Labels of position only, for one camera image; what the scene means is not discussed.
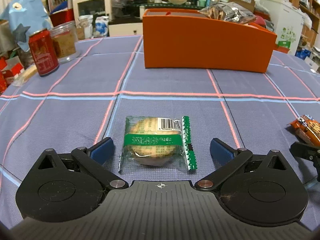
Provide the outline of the brown chocolate cookie packet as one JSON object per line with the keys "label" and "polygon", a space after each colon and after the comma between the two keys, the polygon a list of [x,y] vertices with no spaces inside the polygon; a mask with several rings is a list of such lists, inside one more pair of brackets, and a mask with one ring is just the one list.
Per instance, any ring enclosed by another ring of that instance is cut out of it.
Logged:
{"label": "brown chocolate cookie packet", "polygon": [[312,146],[320,145],[320,124],[310,115],[299,116],[290,125],[305,143]]}

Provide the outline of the green cookie packet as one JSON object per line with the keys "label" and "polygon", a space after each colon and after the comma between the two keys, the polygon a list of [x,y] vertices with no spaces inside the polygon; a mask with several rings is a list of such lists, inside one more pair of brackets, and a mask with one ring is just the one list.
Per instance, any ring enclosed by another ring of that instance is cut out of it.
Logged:
{"label": "green cookie packet", "polygon": [[197,170],[190,118],[127,116],[118,172],[135,166]]}

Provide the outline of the blue shark plush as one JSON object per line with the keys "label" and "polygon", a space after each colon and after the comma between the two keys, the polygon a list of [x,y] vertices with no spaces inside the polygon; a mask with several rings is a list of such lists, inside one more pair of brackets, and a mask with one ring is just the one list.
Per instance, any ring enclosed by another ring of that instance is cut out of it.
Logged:
{"label": "blue shark plush", "polygon": [[25,52],[29,51],[30,35],[53,27],[41,0],[13,0],[1,13],[1,19],[9,22],[15,42]]}

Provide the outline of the silver foil snack bag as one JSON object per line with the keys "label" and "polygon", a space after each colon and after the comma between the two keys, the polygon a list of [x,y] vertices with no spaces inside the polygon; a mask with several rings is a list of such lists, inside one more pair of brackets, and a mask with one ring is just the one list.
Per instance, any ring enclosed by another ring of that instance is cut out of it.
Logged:
{"label": "silver foil snack bag", "polygon": [[248,24],[256,20],[253,12],[235,2],[214,2],[199,10],[199,13],[214,20]]}

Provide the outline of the white tv cabinet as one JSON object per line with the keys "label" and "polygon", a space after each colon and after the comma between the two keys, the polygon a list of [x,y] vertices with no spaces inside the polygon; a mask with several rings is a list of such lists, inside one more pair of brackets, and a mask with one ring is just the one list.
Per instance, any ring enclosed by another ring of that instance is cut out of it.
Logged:
{"label": "white tv cabinet", "polygon": [[109,25],[109,36],[133,36],[143,34],[142,23],[124,23]]}

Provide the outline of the white chest freezer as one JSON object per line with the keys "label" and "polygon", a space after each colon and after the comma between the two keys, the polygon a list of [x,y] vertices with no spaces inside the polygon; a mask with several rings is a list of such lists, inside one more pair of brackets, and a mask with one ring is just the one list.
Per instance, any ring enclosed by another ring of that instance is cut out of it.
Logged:
{"label": "white chest freezer", "polygon": [[260,0],[260,4],[270,13],[277,35],[276,44],[295,55],[304,25],[304,14],[285,0]]}

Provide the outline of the brown cardboard box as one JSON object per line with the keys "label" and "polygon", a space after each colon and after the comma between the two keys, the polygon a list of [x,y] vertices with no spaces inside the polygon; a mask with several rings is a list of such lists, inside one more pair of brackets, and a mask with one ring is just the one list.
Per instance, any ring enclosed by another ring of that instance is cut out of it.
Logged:
{"label": "brown cardboard box", "polygon": [[254,12],[255,0],[229,0],[230,2],[235,2],[238,5],[248,9],[251,12]]}

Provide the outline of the clear plastic jar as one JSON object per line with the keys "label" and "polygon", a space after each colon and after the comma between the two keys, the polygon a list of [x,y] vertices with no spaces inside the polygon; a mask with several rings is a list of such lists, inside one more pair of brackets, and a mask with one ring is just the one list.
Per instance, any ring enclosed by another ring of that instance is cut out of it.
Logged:
{"label": "clear plastic jar", "polygon": [[78,36],[75,21],[69,21],[54,27],[50,30],[50,36],[60,64],[71,61],[80,55],[80,51],[76,47]]}

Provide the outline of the blue plaid tablecloth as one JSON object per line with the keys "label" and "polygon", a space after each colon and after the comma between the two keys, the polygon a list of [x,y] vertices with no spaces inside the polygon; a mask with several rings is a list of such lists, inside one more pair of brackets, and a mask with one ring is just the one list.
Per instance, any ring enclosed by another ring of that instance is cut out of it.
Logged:
{"label": "blue plaid tablecloth", "polygon": [[22,219],[15,194],[43,150],[68,153],[111,137],[116,151],[106,166],[118,170],[127,116],[189,116],[198,168],[143,168],[120,173],[126,181],[197,181],[218,167],[209,146],[219,138],[255,154],[280,150],[306,185],[302,222],[319,225],[319,183],[312,163],[294,158],[289,123],[319,119],[319,75],[301,59],[275,51],[265,74],[205,69],[147,69],[139,36],[82,41],[80,56],[47,77],[33,76],[1,96],[1,221]]}

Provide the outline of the orange cardboard box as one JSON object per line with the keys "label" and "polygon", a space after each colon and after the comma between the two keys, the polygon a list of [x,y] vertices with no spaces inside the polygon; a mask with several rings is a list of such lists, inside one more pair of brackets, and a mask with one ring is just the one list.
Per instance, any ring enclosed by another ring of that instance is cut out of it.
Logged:
{"label": "orange cardboard box", "polygon": [[255,23],[214,20],[196,10],[151,8],[143,15],[146,68],[265,73],[276,39]]}

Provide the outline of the white microwave cabinet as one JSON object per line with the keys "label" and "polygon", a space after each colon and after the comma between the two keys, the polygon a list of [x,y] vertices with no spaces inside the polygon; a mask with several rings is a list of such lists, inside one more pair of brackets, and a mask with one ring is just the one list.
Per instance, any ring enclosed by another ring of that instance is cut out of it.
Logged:
{"label": "white microwave cabinet", "polygon": [[82,15],[109,16],[112,20],[112,0],[72,0],[75,23]]}

